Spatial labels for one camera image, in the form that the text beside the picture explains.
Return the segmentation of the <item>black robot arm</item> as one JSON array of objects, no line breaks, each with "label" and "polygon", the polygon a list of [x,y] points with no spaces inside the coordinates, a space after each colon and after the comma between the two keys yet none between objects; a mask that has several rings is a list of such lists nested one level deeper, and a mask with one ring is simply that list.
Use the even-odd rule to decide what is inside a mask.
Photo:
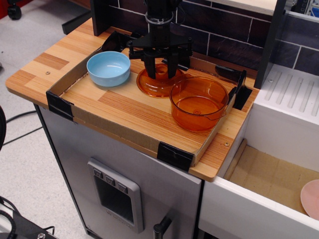
[{"label": "black robot arm", "polygon": [[155,59],[167,60],[167,75],[172,78],[176,75],[179,64],[189,66],[189,58],[192,56],[191,37],[176,35],[171,32],[170,24],[174,12],[181,3],[180,0],[146,0],[144,1],[147,12],[146,22],[149,25],[147,35],[130,40],[130,59],[141,59],[150,78],[156,78]]}]

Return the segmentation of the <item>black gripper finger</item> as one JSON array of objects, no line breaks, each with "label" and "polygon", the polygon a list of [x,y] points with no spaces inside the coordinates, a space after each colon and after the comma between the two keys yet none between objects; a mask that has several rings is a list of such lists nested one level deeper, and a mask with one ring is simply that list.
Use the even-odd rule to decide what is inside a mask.
[{"label": "black gripper finger", "polygon": [[167,73],[168,78],[173,78],[176,75],[178,68],[178,52],[171,53],[167,58]]},{"label": "black gripper finger", "polygon": [[156,64],[155,64],[156,57],[150,54],[144,54],[143,61],[145,65],[145,69],[148,73],[148,76],[152,79],[156,78]]}]

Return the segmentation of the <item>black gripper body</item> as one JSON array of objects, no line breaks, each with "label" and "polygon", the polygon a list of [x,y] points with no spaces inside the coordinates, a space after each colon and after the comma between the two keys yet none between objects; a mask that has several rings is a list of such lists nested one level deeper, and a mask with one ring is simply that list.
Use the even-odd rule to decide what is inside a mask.
[{"label": "black gripper body", "polygon": [[175,55],[182,59],[192,55],[192,38],[172,33],[170,18],[147,18],[146,22],[148,34],[127,43],[130,59],[146,61],[147,58],[167,59]]}]

